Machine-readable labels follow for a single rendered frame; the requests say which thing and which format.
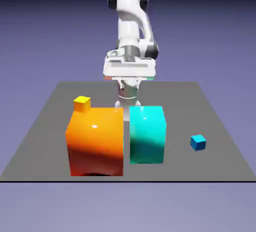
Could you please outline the small blue cube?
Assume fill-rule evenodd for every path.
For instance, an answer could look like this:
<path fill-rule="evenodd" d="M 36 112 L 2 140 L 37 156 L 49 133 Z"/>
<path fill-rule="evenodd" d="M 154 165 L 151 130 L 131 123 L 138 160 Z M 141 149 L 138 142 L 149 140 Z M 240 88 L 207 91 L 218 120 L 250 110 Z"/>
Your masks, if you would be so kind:
<path fill-rule="evenodd" d="M 190 138 L 190 145 L 195 151 L 200 151 L 206 147 L 206 139 L 203 135 L 193 135 Z"/>

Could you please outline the large orange box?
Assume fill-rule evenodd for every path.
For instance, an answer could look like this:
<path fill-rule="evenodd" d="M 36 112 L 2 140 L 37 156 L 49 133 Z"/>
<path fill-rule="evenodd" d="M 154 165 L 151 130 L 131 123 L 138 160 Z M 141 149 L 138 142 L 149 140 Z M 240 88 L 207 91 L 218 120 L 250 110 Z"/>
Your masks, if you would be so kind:
<path fill-rule="evenodd" d="M 65 137 L 72 176 L 123 175 L 122 108 L 75 109 Z"/>

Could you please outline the large cyan box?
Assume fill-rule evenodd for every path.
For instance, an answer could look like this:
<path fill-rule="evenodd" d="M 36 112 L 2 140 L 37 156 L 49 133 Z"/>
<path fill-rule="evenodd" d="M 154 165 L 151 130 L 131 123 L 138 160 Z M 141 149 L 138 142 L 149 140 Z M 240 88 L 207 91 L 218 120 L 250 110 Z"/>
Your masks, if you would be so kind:
<path fill-rule="evenodd" d="M 167 123 L 161 106 L 133 106 L 129 109 L 131 164 L 162 164 Z"/>

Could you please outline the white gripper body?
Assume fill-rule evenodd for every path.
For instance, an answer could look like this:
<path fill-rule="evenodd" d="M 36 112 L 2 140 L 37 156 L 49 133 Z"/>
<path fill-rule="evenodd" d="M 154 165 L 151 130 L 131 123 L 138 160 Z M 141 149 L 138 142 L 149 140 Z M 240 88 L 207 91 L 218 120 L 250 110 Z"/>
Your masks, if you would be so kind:
<path fill-rule="evenodd" d="M 103 66 L 106 78 L 154 78 L 156 75 L 156 61 L 154 59 L 138 58 L 135 61 L 125 61 L 123 56 L 106 56 Z"/>

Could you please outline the small yellow cube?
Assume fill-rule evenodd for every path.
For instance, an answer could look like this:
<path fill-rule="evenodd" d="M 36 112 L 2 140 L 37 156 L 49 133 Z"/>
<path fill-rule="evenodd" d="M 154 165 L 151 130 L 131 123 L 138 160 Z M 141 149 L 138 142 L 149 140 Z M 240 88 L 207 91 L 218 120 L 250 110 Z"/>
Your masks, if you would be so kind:
<path fill-rule="evenodd" d="M 73 100 L 74 111 L 85 112 L 91 108 L 91 98 L 86 96 L 78 96 Z"/>

